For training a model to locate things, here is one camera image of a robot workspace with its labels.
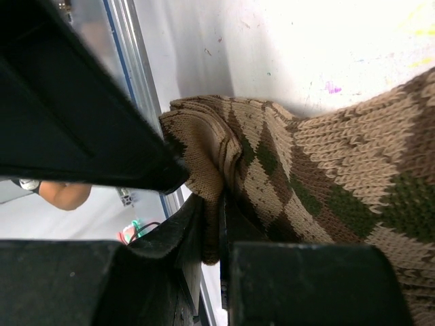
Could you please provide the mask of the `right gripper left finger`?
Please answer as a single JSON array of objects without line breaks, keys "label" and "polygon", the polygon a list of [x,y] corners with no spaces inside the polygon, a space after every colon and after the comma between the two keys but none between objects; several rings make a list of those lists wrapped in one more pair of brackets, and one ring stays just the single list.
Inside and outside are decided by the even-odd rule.
[{"label": "right gripper left finger", "polygon": [[193,325],[203,200],[131,244],[1,242],[2,325]]}]

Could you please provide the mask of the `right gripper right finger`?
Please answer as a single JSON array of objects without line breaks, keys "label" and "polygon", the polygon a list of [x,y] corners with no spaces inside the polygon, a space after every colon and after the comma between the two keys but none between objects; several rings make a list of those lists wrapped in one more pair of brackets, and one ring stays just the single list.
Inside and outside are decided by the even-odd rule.
[{"label": "right gripper right finger", "polygon": [[386,256],[368,245],[269,242],[221,197],[222,307],[230,325],[412,325]]}]

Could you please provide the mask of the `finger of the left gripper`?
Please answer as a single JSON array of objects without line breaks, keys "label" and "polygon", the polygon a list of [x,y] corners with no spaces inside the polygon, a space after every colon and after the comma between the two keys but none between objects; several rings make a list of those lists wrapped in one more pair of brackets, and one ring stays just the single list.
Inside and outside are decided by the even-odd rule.
[{"label": "finger of the left gripper", "polygon": [[2,1],[1,175],[169,194],[188,170],[51,1]]}]

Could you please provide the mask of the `beige argyle sock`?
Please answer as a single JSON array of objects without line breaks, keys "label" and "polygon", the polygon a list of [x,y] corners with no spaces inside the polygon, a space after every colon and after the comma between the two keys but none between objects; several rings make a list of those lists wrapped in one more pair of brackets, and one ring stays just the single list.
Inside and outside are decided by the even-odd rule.
[{"label": "beige argyle sock", "polygon": [[218,206],[228,190],[269,240],[376,246],[414,323],[434,324],[433,69],[316,117],[258,99],[181,98],[160,126],[205,202],[205,264],[221,258]]}]

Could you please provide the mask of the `person forearm in background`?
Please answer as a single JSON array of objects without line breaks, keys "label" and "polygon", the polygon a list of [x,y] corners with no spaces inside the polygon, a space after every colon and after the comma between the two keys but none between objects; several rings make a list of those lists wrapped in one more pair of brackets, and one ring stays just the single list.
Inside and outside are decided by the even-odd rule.
[{"label": "person forearm in background", "polygon": [[32,179],[12,179],[12,182],[26,191],[42,197],[52,206],[64,211],[73,211],[87,201],[92,185],[62,183]]}]

